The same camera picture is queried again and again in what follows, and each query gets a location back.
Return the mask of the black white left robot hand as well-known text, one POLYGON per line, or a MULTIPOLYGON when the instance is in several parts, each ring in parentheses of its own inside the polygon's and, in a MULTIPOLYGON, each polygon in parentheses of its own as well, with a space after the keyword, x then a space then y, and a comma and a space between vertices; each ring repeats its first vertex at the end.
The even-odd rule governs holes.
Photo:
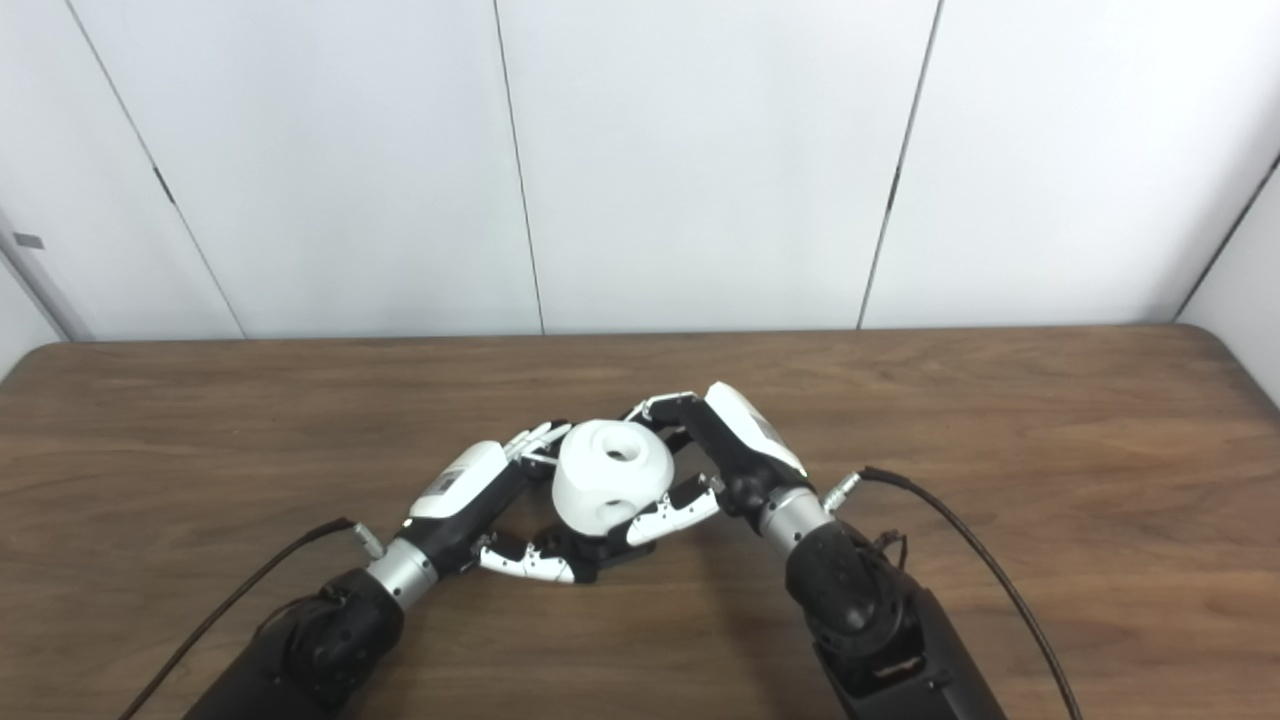
POLYGON ((544 421, 506 442, 481 441, 465 450, 412 502, 388 559, 411 564, 425 588, 472 568, 524 579, 575 583, 575 571, 545 546, 495 530, 502 514, 559 465, 572 424, 544 421))

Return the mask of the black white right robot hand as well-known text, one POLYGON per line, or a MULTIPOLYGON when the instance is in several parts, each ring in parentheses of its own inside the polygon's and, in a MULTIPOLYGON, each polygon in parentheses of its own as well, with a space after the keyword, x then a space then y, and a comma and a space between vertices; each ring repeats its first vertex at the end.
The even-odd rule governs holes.
POLYGON ((669 429, 666 447, 695 445, 714 465, 666 491, 625 527, 630 546, 652 543, 722 512, 741 518, 782 557, 814 530, 835 523, 822 506, 796 454, 732 386, 716 382, 704 395, 658 395, 637 404, 625 421, 669 429))

